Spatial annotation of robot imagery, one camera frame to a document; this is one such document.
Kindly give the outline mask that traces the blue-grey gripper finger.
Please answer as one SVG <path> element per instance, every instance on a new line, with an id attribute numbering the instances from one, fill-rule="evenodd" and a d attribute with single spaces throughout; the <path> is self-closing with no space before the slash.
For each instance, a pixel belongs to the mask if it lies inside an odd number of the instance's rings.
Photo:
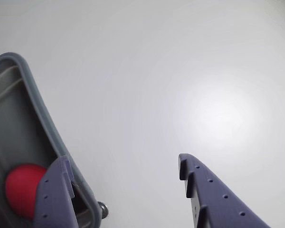
<path id="1" fill-rule="evenodd" d="M 205 164 L 191 154 L 179 155 L 179 177 L 191 199 L 196 228 L 267 228 Z"/>
<path id="2" fill-rule="evenodd" d="M 73 208 L 75 182 L 66 155 L 58 157 L 47 169 L 36 190 L 34 228 L 77 228 Z"/>

